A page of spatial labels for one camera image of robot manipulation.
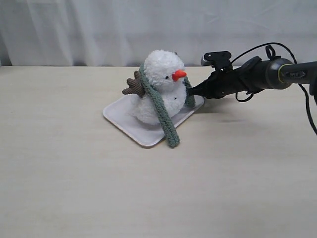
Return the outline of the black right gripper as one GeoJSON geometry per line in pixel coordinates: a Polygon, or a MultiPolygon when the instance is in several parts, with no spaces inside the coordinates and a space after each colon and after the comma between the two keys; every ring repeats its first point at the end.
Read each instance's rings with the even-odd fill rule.
{"type": "Polygon", "coordinates": [[[255,85],[256,80],[251,77],[251,71],[261,62],[262,59],[255,56],[239,68],[216,70],[207,78],[206,84],[200,83],[189,88],[188,94],[190,96],[201,96],[205,99],[221,99],[227,95],[243,91],[247,95],[257,94],[263,89],[255,85]]]}

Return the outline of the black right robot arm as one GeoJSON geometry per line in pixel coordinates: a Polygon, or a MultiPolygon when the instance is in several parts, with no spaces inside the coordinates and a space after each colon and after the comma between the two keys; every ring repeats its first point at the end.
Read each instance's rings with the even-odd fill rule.
{"type": "Polygon", "coordinates": [[[189,95],[220,99],[227,95],[246,92],[257,94],[266,89],[284,90],[292,84],[308,84],[309,94],[317,98],[317,63],[292,63],[278,58],[261,60],[253,57],[236,69],[217,70],[189,89],[189,95]]]}

